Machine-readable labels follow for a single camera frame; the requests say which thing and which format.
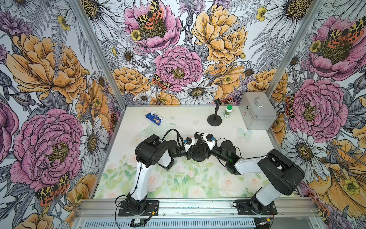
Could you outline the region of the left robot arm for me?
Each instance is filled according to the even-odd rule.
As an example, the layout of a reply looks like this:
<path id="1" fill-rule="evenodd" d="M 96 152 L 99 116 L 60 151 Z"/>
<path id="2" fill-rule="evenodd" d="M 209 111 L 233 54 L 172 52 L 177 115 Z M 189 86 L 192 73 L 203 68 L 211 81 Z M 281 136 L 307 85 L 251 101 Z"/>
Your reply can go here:
<path id="1" fill-rule="evenodd" d="M 153 134 L 141 142 L 135 149 L 137 160 L 137 176 L 134 187 L 127 195 L 129 211 L 136 215 L 144 212 L 148 196 L 148 184 L 154 166 L 160 166 L 165 170 L 170 170 L 177 157 L 190 159 L 193 155 L 192 147 L 196 144 L 196 139 L 188 137 L 179 146 L 175 140 L 162 140 Z"/>

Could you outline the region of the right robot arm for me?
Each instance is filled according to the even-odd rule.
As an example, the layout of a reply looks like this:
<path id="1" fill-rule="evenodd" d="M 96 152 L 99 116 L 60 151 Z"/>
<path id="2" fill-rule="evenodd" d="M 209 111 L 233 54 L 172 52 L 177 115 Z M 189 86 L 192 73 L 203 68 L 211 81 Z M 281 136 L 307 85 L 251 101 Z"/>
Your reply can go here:
<path id="1" fill-rule="evenodd" d="M 271 204 L 280 196 L 289 196 L 305 178 L 305 172 L 292 160 L 278 150 L 270 150 L 265 156 L 243 159 L 236 153 L 237 148 L 230 140 L 223 141 L 220 146 L 217 141 L 198 140 L 197 146 L 209 158 L 216 157 L 229 173 L 242 175 L 247 173 L 262 173 L 269 181 L 262 186 L 249 202 L 235 201 L 234 207 L 249 214 L 275 214 Z"/>

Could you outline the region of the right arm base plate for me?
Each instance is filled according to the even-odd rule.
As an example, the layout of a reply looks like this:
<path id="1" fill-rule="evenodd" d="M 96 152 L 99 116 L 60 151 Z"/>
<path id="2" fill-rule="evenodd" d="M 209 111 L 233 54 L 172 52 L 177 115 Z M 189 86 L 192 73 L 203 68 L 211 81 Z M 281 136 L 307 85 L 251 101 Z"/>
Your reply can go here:
<path id="1" fill-rule="evenodd" d="M 241 216 L 277 215 L 277 209 L 273 201 L 265 206 L 257 200 L 237 199 L 232 205 L 237 209 L 238 215 Z"/>

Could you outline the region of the silver first aid case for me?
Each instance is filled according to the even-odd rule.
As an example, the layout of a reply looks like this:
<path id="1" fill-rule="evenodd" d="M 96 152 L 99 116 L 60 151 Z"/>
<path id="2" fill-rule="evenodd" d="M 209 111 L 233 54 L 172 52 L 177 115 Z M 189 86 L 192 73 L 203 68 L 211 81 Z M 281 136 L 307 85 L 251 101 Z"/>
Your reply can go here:
<path id="1" fill-rule="evenodd" d="M 247 130 L 268 130 L 277 113 L 264 92 L 246 92 L 239 104 Z"/>

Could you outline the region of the aluminium front rail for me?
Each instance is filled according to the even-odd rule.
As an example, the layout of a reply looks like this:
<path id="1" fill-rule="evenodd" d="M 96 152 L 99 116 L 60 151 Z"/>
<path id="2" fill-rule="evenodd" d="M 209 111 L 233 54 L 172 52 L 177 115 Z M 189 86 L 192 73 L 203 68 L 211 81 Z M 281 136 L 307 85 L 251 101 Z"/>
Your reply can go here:
<path id="1" fill-rule="evenodd" d="M 235 198 L 165 198 L 159 199 L 158 213 L 152 219 L 168 218 L 238 218 Z M 274 201 L 276 217 L 317 217 L 312 199 L 280 197 Z M 119 219 L 114 199 L 91 199 L 81 204 L 76 219 Z"/>

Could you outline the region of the black round stand base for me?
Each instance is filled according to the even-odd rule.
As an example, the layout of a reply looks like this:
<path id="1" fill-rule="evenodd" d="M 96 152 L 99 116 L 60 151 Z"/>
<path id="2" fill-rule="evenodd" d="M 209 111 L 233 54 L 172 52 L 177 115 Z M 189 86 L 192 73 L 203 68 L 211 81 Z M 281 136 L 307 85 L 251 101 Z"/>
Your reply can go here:
<path id="1" fill-rule="evenodd" d="M 217 114 L 212 114 L 207 118 L 207 122 L 213 127 L 218 127 L 222 124 L 222 118 Z"/>

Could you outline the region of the white green-capped pill bottle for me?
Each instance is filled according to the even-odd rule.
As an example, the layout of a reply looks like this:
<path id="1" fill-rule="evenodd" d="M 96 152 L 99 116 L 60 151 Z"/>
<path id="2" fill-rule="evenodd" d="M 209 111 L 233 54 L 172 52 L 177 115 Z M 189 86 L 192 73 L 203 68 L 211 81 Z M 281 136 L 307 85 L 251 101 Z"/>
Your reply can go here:
<path id="1" fill-rule="evenodd" d="M 228 105 L 226 107 L 226 110 L 225 110 L 225 113 L 224 113 L 224 117 L 225 118 L 228 118 L 230 116 L 230 114 L 232 113 L 233 111 L 233 106 L 232 105 Z"/>

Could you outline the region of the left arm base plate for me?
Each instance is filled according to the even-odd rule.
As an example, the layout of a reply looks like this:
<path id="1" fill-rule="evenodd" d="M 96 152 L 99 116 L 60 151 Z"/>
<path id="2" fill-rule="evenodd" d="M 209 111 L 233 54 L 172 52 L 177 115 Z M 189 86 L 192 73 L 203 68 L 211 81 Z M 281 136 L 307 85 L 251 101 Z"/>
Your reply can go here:
<path id="1" fill-rule="evenodd" d="M 119 217 L 156 216 L 159 211 L 159 200 L 145 200 L 142 202 L 122 201 L 117 211 Z"/>

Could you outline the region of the blue gauze bandage packet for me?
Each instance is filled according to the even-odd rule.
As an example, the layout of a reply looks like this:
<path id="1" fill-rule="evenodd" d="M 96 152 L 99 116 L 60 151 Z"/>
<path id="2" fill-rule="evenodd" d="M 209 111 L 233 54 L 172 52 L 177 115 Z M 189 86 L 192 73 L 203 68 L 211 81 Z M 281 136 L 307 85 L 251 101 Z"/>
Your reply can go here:
<path id="1" fill-rule="evenodd" d="M 162 122 L 166 121 L 166 119 L 157 113 L 156 110 L 153 110 L 145 115 L 145 117 L 155 123 L 156 125 L 160 126 Z"/>

